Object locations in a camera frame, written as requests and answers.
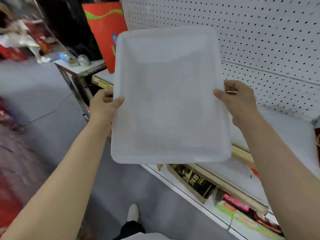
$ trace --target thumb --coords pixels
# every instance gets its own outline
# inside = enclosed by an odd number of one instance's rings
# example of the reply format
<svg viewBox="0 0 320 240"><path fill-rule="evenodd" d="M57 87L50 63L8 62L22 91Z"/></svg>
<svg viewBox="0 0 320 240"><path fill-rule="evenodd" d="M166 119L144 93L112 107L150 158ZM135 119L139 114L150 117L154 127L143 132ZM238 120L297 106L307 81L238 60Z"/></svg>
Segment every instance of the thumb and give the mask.
<svg viewBox="0 0 320 240"><path fill-rule="evenodd" d="M231 95L226 94L224 91L222 91L220 89L214 89L213 94L218 99L220 99L222 102L226 102L228 97L231 96Z"/></svg>
<svg viewBox="0 0 320 240"><path fill-rule="evenodd" d="M125 101L124 97L118 97L113 102L111 102L111 105L117 109L123 104L124 101Z"/></svg>

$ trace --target pegboard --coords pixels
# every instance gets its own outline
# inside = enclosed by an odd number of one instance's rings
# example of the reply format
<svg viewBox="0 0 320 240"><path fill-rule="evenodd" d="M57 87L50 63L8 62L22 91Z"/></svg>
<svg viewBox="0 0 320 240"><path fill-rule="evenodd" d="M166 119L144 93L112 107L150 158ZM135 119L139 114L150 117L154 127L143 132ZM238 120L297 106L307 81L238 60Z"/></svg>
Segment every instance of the pegboard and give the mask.
<svg viewBox="0 0 320 240"><path fill-rule="evenodd" d="M258 103L308 121L320 115L320 0L122 0L129 30L206 25L225 79Z"/></svg>

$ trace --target white plastic tray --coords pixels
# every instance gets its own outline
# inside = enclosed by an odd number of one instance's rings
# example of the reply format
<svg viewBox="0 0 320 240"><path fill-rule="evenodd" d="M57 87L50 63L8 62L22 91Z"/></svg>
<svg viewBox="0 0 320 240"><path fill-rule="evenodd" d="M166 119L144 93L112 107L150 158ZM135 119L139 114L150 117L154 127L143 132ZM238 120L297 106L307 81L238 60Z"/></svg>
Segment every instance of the white plastic tray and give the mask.
<svg viewBox="0 0 320 240"><path fill-rule="evenodd" d="M216 33L186 26L127 31L117 39L112 125L118 163L220 162L231 157Z"/></svg>

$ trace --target gray floor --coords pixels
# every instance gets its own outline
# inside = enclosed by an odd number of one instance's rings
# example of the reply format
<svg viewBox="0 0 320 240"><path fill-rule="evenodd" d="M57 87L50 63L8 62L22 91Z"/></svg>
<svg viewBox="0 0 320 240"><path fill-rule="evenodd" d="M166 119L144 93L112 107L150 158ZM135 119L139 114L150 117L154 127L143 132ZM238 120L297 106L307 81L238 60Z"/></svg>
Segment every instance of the gray floor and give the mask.
<svg viewBox="0 0 320 240"><path fill-rule="evenodd" d="M0 96L21 123L53 111L70 93L54 64L0 62ZM80 106L69 96L54 113L26 124L23 136L36 152L58 164L85 125ZM106 143L87 210L98 239L118 234L132 203L139 205L147 232L177 240L235 239L140 165L115 163Z"/></svg>

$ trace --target hand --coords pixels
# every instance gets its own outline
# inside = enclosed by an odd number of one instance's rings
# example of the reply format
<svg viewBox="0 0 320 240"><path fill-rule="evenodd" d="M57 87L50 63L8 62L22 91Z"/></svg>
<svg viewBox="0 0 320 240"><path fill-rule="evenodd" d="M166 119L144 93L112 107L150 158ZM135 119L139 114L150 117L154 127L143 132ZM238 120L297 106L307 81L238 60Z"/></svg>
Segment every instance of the hand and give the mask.
<svg viewBox="0 0 320 240"><path fill-rule="evenodd" d="M125 98L118 97L113 100L113 88L99 90L90 101L89 123L101 128L111 127L111 122L116 109L119 108Z"/></svg>
<svg viewBox="0 0 320 240"><path fill-rule="evenodd" d="M214 89L213 94L226 105L232 115L232 122L242 127L255 115L258 115L254 91L241 81L225 80L225 91L237 91L236 95L229 95L220 89Z"/></svg>

